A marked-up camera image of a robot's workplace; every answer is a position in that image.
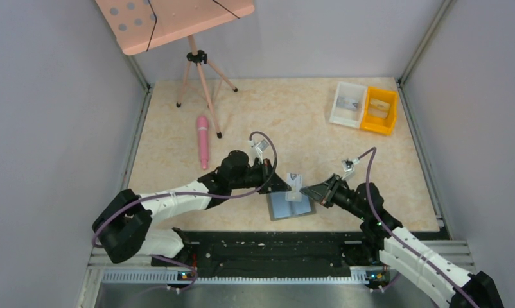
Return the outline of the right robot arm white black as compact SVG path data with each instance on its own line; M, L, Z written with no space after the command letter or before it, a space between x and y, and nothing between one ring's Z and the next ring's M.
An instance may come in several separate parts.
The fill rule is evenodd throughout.
M362 257L369 264L394 268L426 294L437 307L503 307L494 280L483 271L472 273L424 244L383 208L384 199L372 182L350 189L338 175L300 189L323 205L334 205L360 218L367 243Z

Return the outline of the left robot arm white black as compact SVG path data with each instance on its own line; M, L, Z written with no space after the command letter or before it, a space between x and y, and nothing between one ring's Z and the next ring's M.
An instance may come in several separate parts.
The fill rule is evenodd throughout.
M183 265L190 260L191 248L182 233L152 227L187 212L216 207L233 199L237 189L271 194L288 192L290 186L275 172L274 162L267 158L251 162L245 152L234 150L215 170L182 187L151 194L120 191L92 224L92 243L103 248L114 264L145 254Z

